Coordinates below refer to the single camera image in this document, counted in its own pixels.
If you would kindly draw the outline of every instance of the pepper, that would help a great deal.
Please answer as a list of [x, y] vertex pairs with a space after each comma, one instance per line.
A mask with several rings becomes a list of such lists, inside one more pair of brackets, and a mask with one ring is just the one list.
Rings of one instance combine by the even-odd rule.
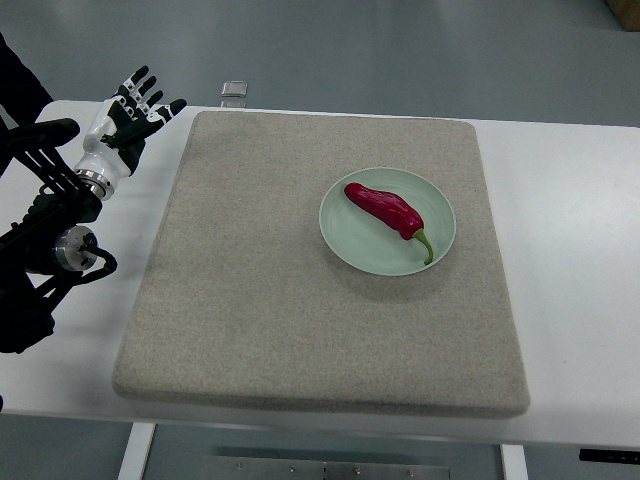
[[358, 207], [400, 233], [404, 240], [415, 238], [422, 242], [429, 250], [429, 257], [424, 264], [429, 265], [433, 261], [433, 248], [424, 233], [422, 217], [402, 197], [391, 192], [372, 190], [360, 183], [348, 184], [344, 187], [344, 193]]

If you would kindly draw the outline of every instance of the plate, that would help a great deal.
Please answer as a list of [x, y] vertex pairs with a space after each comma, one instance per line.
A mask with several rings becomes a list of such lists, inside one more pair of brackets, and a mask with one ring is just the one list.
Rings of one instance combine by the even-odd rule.
[[[344, 187], [358, 182], [367, 188], [400, 195], [424, 221], [434, 257], [424, 264], [427, 248], [404, 240], [381, 220], [352, 203]], [[447, 254], [456, 235], [456, 218], [447, 197], [424, 178], [389, 167], [368, 168], [338, 180], [320, 205], [320, 231], [333, 252], [349, 265], [376, 275], [400, 276], [432, 268]]]

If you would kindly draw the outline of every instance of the felt pad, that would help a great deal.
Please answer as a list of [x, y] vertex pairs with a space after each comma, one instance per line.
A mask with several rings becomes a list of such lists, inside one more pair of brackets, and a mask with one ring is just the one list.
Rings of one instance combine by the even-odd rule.
[[[361, 272], [325, 244], [344, 175], [409, 170], [457, 236], [433, 268]], [[237, 408], [511, 417], [529, 405], [474, 128], [200, 113], [114, 371], [125, 397]]]

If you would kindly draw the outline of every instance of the robotic hand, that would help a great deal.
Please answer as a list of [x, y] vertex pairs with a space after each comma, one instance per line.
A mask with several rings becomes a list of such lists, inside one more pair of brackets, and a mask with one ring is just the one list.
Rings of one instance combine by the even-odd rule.
[[144, 139], [162, 128], [187, 104], [175, 100], [167, 106], [152, 108], [162, 98], [158, 90], [147, 100], [143, 97], [155, 85], [144, 66], [128, 78], [118, 91], [102, 104], [84, 139], [85, 154], [75, 171], [91, 191], [108, 200], [121, 178], [132, 175], [145, 147]]
[[[154, 108], [161, 91], [144, 100], [156, 81], [138, 86], [148, 71], [140, 68], [102, 104], [75, 171], [56, 150], [80, 131], [71, 119], [17, 127], [0, 138], [0, 177], [14, 157], [44, 183], [22, 222], [0, 237], [0, 352], [20, 353], [51, 335], [52, 312], [71, 288], [115, 271], [114, 257], [79, 224], [97, 219], [119, 180], [136, 170], [145, 138], [186, 105], [180, 99]], [[84, 274], [97, 258], [104, 266]], [[50, 278], [34, 287], [27, 273]]]

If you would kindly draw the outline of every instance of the gray floor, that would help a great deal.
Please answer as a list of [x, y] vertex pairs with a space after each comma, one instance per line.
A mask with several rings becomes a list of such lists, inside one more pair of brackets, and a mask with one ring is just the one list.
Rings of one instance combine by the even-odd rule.
[[[640, 33], [622, 31], [603, 0], [0, 5], [0, 31], [55, 99], [102, 100], [148, 64], [167, 100], [192, 105], [219, 105], [224, 81], [245, 80], [253, 108], [640, 126]], [[0, 478], [115, 478], [128, 432], [0, 417]], [[217, 445], [286, 444], [209, 434]], [[160, 472], [202, 452], [202, 435], [160, 427], [147, 478], [176, 478]], [[306, 441], [323, 448], [323, 439]], [[398, 451], [391, 440], [337, 444], [362, 455]], [[527, 449], [534, 479], [627, 478], [576, 458], [575, 448]]]

